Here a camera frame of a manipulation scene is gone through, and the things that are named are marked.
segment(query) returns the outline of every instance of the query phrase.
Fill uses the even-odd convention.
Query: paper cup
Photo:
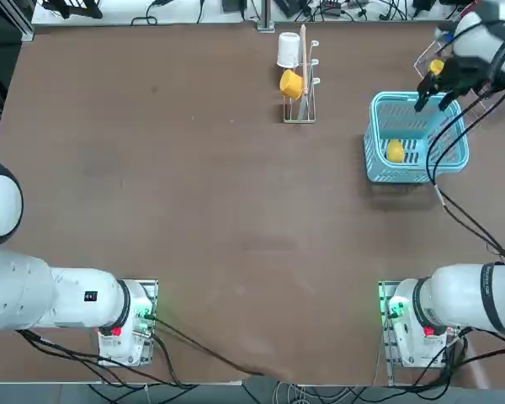
[[[300,63],[300,36],[295,32],[283,32],[279,35],[277,65],[293,69]]]

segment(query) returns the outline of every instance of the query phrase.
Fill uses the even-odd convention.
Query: cable
[[[154,380],[156,381],[157,383],[160,383],[162,385],[170,385],[172,387],[177,387],[176,385],[172,384],[172,383],[168,383],[167,381],[165,380],[161,380],[153,375],[149,375],[148,373],[145,373],[145,372],[142,372],[132,366],[129,366],[129,365],[126,365],[126,364],[122,364],[121,362],[118,362],[116,360],[113,360],[111,358],[105,358],[101,355],[97,355],[97,354],[94,354],[94,353],[82,353],[82,352],[78,352],[78,351],[74,351],[72,349],[67,349],[67,348],[64,348],[62,347],[61,345],[58,345],[56,343],[50,343],[50,342],[47,342],[46,340],[44,340],[40,335],[38,334],[35,334],[32,332],[32,334],[34,335],[34,339],[32,339],[32,342],[34,343],[38,343],[40,345],[44,345],[46,347],[49,347],[49,348],[53,348],[55,350],[58,350],[60,352],[63,352],[69,356],[77,356],[77,357],[81,357],[81,358],[91,358],[91,359],[97,359],[99,361],[104,361],[104,362],[109,362],[111,364],[115,364],[117,366],[119,366],[120,368],[122,369],[127,369],[129,370],[130,372],[132,373],[135,373],[139,376],[144,376],[150,380]]]
[[[235,364],[234,362],[232,362],[231,360],[225,358],[224,356],[222,355],[219,355],[217,352],[207,348],[206,346],[202,345],[201,343],[195,341],[194,339],[192,339],[191,337],[188,337],[187,335],[185,335],[183,332],[179,331],[176,327],[174,326],[171,326],[170,324],[164,322],[163,320],[160,320],[158,318],[156,318],[155,316],[152,316],[152,315],[146,315],[144,318],[148,319],[148,320],[154,320],[155,322],[158,322],[159,324],[161,324],[162,326],[168,328],[169,330],[171,330],[172,332],[175,332],[176,334],[178,334],[180,337],[184,338],[185,340],[187,340],[188,342],[192,343],[194,346],[196,346],[197,348],[200,348],[202,351],[204,351],[205,353],[207,353],[208,355],[211,355],[213,356],[214,358],[216,359],[219,359],[221,362],[224,362],[225,364],[231,366],[232,368],[236,369],[236,370],[239,370],[240,372],[243,372],[243,373],[247,373],[249,375],[252,375],[252,376],[263,376],[263,373],[260,373],[260,372],[257,372],[257,371],[254,371],[254,370],[250,370],[250,369],[246,369],[244,367],[242,367],[241,365],[239,364]]]
[[[101,391],[98,391],[95,387],[93,387],[93,385],[87,385],[87,386],[88,386],[88,389],[90,389],[95,394],[97,394],[98,396],[103,398],[109,404],[117,404],[120,400],[123,400],[124,398],[130,396],[131,394],[136,393],[137,391],[144,390],[144,387],[139,387],[136,390],[127,391],[125,394],[122,394],[121,396],[116,397],[115,399],[111,399],[111,398],[108,398],[107,396],[105,396]]]
[[[157,404],[167,404],[168,402],[170,402],[170,401],[174,401],[174,400],[176,400],[177,398],[181,397],[182,395],[189,393],[190,391],[192,391],[192,390],[196,389],[197,387],[198,387],[198,386],[197,386],[197,385],[195,385],[195,386],[191,387],[190,389],[187,389],[187,390],[185,390],[185,391],[181,391],[181,392],[179,392],[176,396],[172,396],[172,397],[168,398],[167,400],[163,400],[163,401],[161,401],[161,402],[158,402]]]
[[[256,4],[254,3],[254,0],[251,0],[252,8],[254,8],[254,13],[256,14],[256,17],[258,20],[261,20],[262,18],[260,17],[260,14],[258,13],[258,9],[256,8]]]
[[[200,0],[200,12],[199,17],[196,19],[196,24],[200,24],[200,20],[202,19],[202,12],[204,11],[204,1],[205,0]]]
[[[458,6],[454,6],[453,11],[451,11],[451,13],[447,17],[445,17],[445,19],[451,19],[451,17],[455,15],[456,10],[458,10]]]
[[[437,387],[440,387],[440,386],[447,386],[447,388],[449,388],[449,384],[450,384],[450,379],[454,373],[454,371],[456,369],[453,369],[453,364],[455,363],[455,359],[454,359],[454,356],[455,355],[455,345],[456,343],[463,339],[464,340],[464,348],[462,349],[462,352],[461,352],[461,355],[462,354],[465,354],[465,349],[466,349],[466,344],[467,344],[467,341],[465,340],[465,336],[469,333],[473,331],[471,328],[467,327],[467,328],[464,328],[462,330],[460,330],[457,338],[455,338],[453,341],[451,341],[450,343],[448,343],[447,345],[445,345],[445,347],[443,347],[442,349],[439,350],[439,352],[430,360],[430,362],[428,363],[428,365],[424,368],[423,372],[419,375],[419,377],[412,383],[412,385],[408,386],[408,387],[399,387],[400,389],[403,389],[403,391],[400,391],[398,393],[395,393],[395,394],[392,394],[390,396],[387,396],[387,397],[383,397],[379,400],[367,400],[367,399],[364,399],[363,397],[361,397],[361,395],[365,392],[365,390],[367,389],[366,387],[360,392],[360,393],[356,393],[355,391],[353,391],[352,389],[349,389],[352,394],[355,396],[355,401],[357,401],[358,399],[361,400],[361,401],[364,401],[364,402],[369,402],[369,403],[378,403],[378,402],[383,402],[383,401],[387,401],[387,400],[390,400],[391,398],[394,398],[394,397],[398,397],[398,396],[403,396],[407,393],[423,393],[425,391],[428,391],[428,390],[431,390],[431,389],[434,389],[434,388],[437,388]],[[430,369],[430,366],[432,366],[432,364],[434,363],[434,361],[436,361],[444,352],[447,352],[447,356],[448,356],[448,361],[447,363],[449,365],[446,365],[444,369],[442,369],[442,372],[440,374],[440,376],[433,380],[432,382],[430,383],[427,383],[426,385],[417,385],[419,383],[419,381],[421,381],[421,379],[425,376],[425,374],[428,372],[428,370]],[[462,364],[462,356],[459,356],[459,358],[457,359],[457,365],[460,366],[460,364]],[[442,393],[440,393],[440,396],[438,397],[425,397],[425,396],[420,396],[422,399],[424,400],[437,400],[439,399],[443,394],[445,394],[447,390],[444,389],[444,391],[442,391]]]
[[[465,114],[467,114],[469,111],[473,109],[480,101],[482,101],[485,97],[489,95],[489,92],[480,94],[479,96],[476,97],[476,99],[470,103],[465,109],[463,109],[458,115],[456,115],[433,139],[432,143],[428,147],[428,152],[427,152],[427,158],[425,162],[425,167],[428,175],[428,179],[432,183],[432,185],[435,187],[436,192],[439,194],[440,201],[442,203],[443,208],[445,211],[453,218],[455,221],[457,221],[459,224],[461,224],[466,230],[470,231],[474,235],[478,236],[482,241],[484,241],[486,244],[491,245],[494,247],[497,252],[505,257],[505,249],[502,247],[502,245],[496,240],[496,238],[483,226],[481,225],[476,219],[474,219],[469,213],[467,213],[464,209],[462,209],[461,206],[456,204],[443,190],[439,188],[439,186],[436,184],[435,180],[435,175],[433,176],[430,173],[430,155],[432,154],[432,150],[434,149],[434,146],[438,141],[441,139],[441,137],[447,132],[447,130],[450,129],[452,125],[454,125],[460,118],[462,118]],[[469,219],[474,226],[479,228],[486,236],[480,235],[477,231],[471,229],[468,225],[462,222],[461,219],[457,218],[455,214],[449,209],[449,207],[445,204],[444,199],[449,201],[460,213],[462,213],[467,219]]]
[[[365,10],[363,8],[363,6],[361,5],[361,2],[359,0],[355,0],[355,2],[357,3],[357,5],[359,6],[359,8],[361,8],[361,11],[359,11],[358,13],[358,16],[361,17],[361,16],[364,16],[364,20],[365,21],[368,21],[369,19],[367,19],[367,10]]]
[[[479,122],[481,122],[483,119],[485,119],[489,114],[491,114],[494,109],[496,109],[503,101],[505,100],[505,92],[503,93],[502,97],[494,103],[483,115],[478,117],[476,120],[474,120],[471,125],[469,125],[467,128],[465,128],[462,133],[459,134],[459,136],[451,142],[451,144],[444,150],[444,152],[439,156],[438,160],[434,164],[434,170],[432,171],[432,178],[434,181],[436,180],[436,170],[438,169],[439,163],[442,161],[442,159],[445,157],[445,155],[458,143],[462,137],[466,136],[466,134],[472,130]]]
[[[395,0],[392,0],[391,2],[387,2],[386,0],[378,0],[380,3],[387,4],[390,8],[394,8],[396,12],[401,16],[402,20],[405,20],[404,15],[402,14],[402,11],[398,8],[398,6],[395,5]]]
[[[243,389],[243,390],[244,390],[244,391],[248,394],[248,396],[249,396],[249,397],[251,397],[251,398],[252,398],[252,400],[253,400],[254,402],[256,402],[256,404],[262,404],[262,403],[258,400],[258,398],[256,398],[256,397],[255,397],[255,396],[254,396],[254,395],[253,395],[253,394],[249,391],[249,389],[245,386],[245,384],[244,384],[244,383],[242,383],[242,389]]]
[[[30,337],[28,337],[27,335],[30,335],[32,332],[30,331],[27,331],[27,330],[20,330],[18,331],[18,333],[23,336],[23,338],[32,346],[34,347],[35,349],[37,349],[38,351],[42,352],[43,354],[48,354],[50,356],[55,356],[57,358],[63,358],[63,359],[68,359],[68,360],[73,360],[73,361],[76,361],[76,362],[79,362],[80,364],[84,365],[86,368],[88,368],[90,371],[92,371],[96,376],[98,376],[104,383],[106,383],[107,385],[111,385],[113,387],[125,387],[125,388],[128,388],[128,389],[131,389],[131,390],[135,390],[136,387],[132,387],[132,386],[129,386],[127,385],[115,372],[113,372],[112,370],[106,368],[105,366],[102,366],[101,364],[98,364],[97,362],[93,362],[91,360],[87,360],[87,359],[81,359],[81,358],[78,358],[76,357],[75,355],[70,355],[68,354],[67,356],[66,355],[62,355],[62,354],[58,354],[56,352],[52,352],[52,351],[49,351],[48,349],[44,349],[42,347],[39,347],[36,345],[35,341],[32,341],[30,339]],[[107,372],[109,372],[118,382],[119,384],[118,385],[115,385],[114,383],[112,383],[111,381],[109,381],[105,376],[103,376],[101,373],[99,373],[97,370],[93,369],[91,366],[89,366],[88,364],[91,364],[92,366],[95,366],[95,367],[98,367],[100,369],[103,369],[103,370],[106,370]]]
[[[150,3],[150,5],[148,6],[148,8],[146,9],[146,15],[144,17],[134,17],[132,20],[131,20],[131,27],[135,26],[135,22],[136,21],[146,21],[146,24],[148,25],[158,25],[159,24],[159,21],[157,20],[157,18],[155,18],[154,16],[152,15],[148,15],[150,13],[150,9],[152,7],[154,7],[157,2],[159,0],[154,0],[153,2]]]
[[[501,339],[502,341],[505,342],[505,337],[501,334],[498,334],[497,332],[492,332],[492,331],[488,331],[488,330],[479,330],[479,329],[477,329],[477,331],[485,332],[485,333],[492,335],[493,337],[495,337],[497,339]]]
[[[176,376],[176,372],[174,371],[174,367],[172,365],[172,360],[170,359],[170,354],[168,353],[167,346],[165,343],[160,339],[157,335],[153,334],[151,336],[153,340],[159,345],[159,347],[162,350],[162,353],[165,356],[165,360],[167,361],[167,367],[168,367],[168,373],[170,374],[170,377],[172,378],[173,382],[176,384],[177,387],[180,389],[187,390],[194,385],[184,385],[181,381],[179,381],[178,377]]]
[[[476,360],[488,359],[488,358],[491,358],[493,356],[498,356],[498,355],[503,355],[503,354],[505,354],[505,348],[504,349],[498,349],[497,351],[491,351],[491,352],[483,353],[482,355],[477,355],[477,356],[474,356],[473,358],[469,358],[469,359],[464,360],[463,362],[460,363],[460,365],[458,366],[458,368],[462,367],[465,364],[470,364],[471,362],[475,362]]]

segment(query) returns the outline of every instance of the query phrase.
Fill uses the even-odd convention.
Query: blue basket
[[[430,97],[423,111],[416,113],[414,92],[378,93],[370,103],[370,122],[364,135],[364,156],[367,176],[376,183],[425,183],[428,176],[425,162],[428,145],[434,137],[460,113],[454,101],[445,111],[438,108],[443,94]],[[449,144],[464,131],[464,120],[457,120],[436,143],[430,154],[430,169]],[[385,149],[391,139],[404,146],[404,161],[390,162]],[[467,164],[470,148],[464,136],[445,155],[438,165],[437,174],[457,173]]]

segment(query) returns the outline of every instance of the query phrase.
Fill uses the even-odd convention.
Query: tabletop
[[[378,281],[493,256],[431,187],[365,175],[369,103],[417,86],[412,64],[433,26],[312,24],[307,37],[320,41],[317,122],[287,125],[278,36],[253,24],[38,33],[20,52],[0,126],[0,162],[25,197],[7,247],[158,279],[159,316],[280,380],[369,385]],[[440,182],[505,247],[505,104],[472,134],[467,168]],[[85,331],[46,335],[93,348]],[[180,379],[245,377],[162,335]],[[472,339],[475,352],[498,346]],[[159,355],[145,370],[167,377]],[[0,381],[89,380],[81,365],[0,333]],[[505,388],[505,356],[456,383]]]

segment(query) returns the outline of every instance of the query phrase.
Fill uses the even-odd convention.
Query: wooden stick
[[[304,24],[301,25],[300,37],[301,57],[303,59],[303,94],[307,95],[309,93],[309,69],[306,66],[306,27]]]

